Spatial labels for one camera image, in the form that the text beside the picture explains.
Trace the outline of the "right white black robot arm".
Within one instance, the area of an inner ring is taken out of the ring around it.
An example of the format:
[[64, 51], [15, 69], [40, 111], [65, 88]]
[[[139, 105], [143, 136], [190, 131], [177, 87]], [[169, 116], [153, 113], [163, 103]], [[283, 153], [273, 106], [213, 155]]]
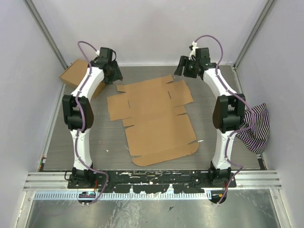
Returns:
[[210, 87], [216, 103], [212, 122], [217, 129], [215, 154], [208, 170], [208, 179], [213, 187], [226, 186], [231, 176], [231, 153], [236, 131], [244, 120], [245, 105], [243, 94], [237, 94], [210, 58], [181, 56], [174, 74], [201, 79]]

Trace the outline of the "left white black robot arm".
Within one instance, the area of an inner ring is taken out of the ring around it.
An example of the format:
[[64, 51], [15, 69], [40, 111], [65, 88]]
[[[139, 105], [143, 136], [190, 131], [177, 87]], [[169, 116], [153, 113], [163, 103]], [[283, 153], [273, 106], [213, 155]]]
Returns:
[[95, 185], [96, 174], [90, 156], [89, 135], [94, 123], [91, 99], [95, 98], [107, 83], [122, 80], [117, 61], [90, 64], [78, 59], [62, 75], [61, 80], [74, 90], [62, 97], [64, 122], [67, 125], [74, 149], [74, 165], [68, 179], [70, 188]]

